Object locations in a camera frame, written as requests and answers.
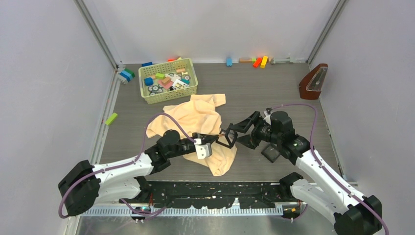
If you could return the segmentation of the black square frame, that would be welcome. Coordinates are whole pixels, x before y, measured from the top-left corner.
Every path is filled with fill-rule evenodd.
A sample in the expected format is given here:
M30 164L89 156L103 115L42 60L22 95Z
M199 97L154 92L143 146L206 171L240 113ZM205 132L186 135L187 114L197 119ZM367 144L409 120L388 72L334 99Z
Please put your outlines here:
M224 133L224 137L226 140L226 142L224 143L225 147L233 148L238 138L238 132L228 128Z
M277 146L270 143L262 151L261 154L269 160L271 163L274 163L280 156L280 152L277 150Z

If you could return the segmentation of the cream yellow garment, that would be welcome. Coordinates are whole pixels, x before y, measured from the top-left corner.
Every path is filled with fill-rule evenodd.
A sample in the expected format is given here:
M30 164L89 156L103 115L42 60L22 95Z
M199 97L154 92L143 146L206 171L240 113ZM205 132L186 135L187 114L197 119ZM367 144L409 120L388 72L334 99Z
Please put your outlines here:
M225 94L193 94L190 101L164 106L163 112L172 116L184 131L192 133L219 134L221 130L221 115L216 111L216 107L226 104ZM155 118L147 127L146 135L152 138L156 135L162 136L167 130L176 130L181 138L185 135L177 125L168 117L160 115ZM184 155L184 159L206 166L210 169L213 176L222 176L227 173L234 162L237 148L227 148L217 143L212 144L212 155L205 159L198 159L196 153Z

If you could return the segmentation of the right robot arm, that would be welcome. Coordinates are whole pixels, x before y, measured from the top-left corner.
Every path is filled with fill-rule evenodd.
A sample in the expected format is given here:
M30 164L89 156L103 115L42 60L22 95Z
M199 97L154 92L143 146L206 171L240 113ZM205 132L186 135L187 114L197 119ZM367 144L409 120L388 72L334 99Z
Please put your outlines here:
M372 195L365 196L337 174L305 137L295 133L291 118L277 111L262 117L256 111L245 120L230 124L227 132L234 140L250 149L262 141L273 144L277 152L315 181L309 183L293 172L280 179L282 199L294 198L318 211L334 227L338 235L373 235L386 227L382 224L382 204Z

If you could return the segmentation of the pink block in basket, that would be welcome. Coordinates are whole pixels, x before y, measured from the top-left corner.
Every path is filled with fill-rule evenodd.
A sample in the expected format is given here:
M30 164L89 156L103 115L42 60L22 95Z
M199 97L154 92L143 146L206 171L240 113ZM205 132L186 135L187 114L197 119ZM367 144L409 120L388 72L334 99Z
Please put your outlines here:
M172 82L171 80L169 80L168 82L163 83L163 81L162 81L162 80L159 80L159 81L158 81L158 84L159 84L162 88L164 88L165 90L167 90L167 91L168 91L168 90L172 87L173 82Z

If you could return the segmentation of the orange block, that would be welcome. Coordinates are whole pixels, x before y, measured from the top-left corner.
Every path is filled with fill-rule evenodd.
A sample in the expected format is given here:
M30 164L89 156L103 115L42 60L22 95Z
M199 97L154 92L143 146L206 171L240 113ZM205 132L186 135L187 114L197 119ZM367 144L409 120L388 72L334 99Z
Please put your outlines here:
M257 68L262 63L262 57L258 57L256 61L253 63L253 67Z

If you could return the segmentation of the green plastic basket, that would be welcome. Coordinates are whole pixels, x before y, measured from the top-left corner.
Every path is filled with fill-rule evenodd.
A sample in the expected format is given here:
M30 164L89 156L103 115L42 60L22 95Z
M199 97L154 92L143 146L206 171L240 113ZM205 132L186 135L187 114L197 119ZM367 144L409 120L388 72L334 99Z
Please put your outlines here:
M165 79L161 79L163 83L169 80L173 82L172 87L168 91L158 84L159 79L155 78L156 73L165 74ZM138 70L138 75L141 97L148 104L155 104L197 93L198 80L192 60L189 58L141 67ZM143 80L147 77L153 78L154 84L152 86L145 86Z

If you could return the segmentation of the tan wooden block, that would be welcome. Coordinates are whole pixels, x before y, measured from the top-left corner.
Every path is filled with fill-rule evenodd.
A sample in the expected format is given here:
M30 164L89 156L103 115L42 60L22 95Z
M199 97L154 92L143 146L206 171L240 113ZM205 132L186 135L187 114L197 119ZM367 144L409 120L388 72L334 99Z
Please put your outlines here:
M239 58L239 63L252 63L252 58Z

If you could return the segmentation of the light blue block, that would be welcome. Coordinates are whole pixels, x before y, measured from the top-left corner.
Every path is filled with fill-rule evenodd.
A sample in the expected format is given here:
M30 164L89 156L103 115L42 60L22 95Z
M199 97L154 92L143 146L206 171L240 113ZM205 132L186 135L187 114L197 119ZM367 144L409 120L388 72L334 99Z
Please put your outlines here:
M230 57L226 58L226 66L231 67L233 65L232 59Z

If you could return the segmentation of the green block in basket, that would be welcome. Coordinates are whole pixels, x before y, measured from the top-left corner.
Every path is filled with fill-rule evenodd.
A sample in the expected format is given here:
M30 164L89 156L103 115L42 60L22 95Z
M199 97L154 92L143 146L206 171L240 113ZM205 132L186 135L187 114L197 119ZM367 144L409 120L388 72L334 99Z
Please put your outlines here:
M165 74L163 74L163 73L156 73L155 74L155 78L156 79L165 79Z

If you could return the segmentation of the blue cube in basket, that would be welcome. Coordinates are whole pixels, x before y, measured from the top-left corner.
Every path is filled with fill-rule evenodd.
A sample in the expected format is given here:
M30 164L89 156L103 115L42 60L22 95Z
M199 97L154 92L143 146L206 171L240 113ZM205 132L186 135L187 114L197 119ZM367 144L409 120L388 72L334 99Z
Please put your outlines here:
M145 86L152 86L154 84L153 78L151 77L147 77L143 81Z

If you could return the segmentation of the blue block behind basket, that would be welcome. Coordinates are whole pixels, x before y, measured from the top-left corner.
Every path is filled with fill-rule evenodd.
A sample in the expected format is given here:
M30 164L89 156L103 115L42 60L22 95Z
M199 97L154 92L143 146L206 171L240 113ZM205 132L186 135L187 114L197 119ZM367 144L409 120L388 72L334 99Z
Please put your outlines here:
M151 65L153 65L153 62L146 62L146 63L141 64L142 67L151 66Z

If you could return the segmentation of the lime green block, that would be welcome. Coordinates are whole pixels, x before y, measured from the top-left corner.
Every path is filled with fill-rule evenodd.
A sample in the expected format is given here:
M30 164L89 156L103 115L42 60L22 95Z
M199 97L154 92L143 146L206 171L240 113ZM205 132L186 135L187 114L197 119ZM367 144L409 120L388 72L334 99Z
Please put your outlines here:
M105 125L111 125L118 117L117 113L112 113L104 122Z

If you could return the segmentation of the blue green stacked blocks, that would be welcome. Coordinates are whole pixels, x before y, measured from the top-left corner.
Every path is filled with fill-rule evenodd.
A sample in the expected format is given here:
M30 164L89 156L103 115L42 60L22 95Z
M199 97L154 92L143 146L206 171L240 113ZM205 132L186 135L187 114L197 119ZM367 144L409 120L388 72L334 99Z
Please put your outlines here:
M127 84L135 78L135 73L132 70L124 69L118 73L118 79L122 84Z

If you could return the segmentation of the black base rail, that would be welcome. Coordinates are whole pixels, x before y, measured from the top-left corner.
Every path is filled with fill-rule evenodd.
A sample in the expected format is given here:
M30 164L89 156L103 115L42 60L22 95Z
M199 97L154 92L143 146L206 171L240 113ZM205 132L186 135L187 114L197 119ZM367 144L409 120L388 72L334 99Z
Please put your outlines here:
M243 209L274 208L277 203L293 203L297 208L305 204L279 183L271 182L148 181L144 190L127 202L174 209L228 209L236 202Z

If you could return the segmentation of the yellow block at wall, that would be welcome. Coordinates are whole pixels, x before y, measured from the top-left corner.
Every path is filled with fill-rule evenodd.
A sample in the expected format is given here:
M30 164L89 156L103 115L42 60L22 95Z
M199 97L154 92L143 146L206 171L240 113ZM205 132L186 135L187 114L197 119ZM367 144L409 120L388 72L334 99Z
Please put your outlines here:
M264 69L264 68L266 67L267 63L268 63L268 56L263 56L263 57L262 57L262 60L261 60L260 67L261 67L262 69Z

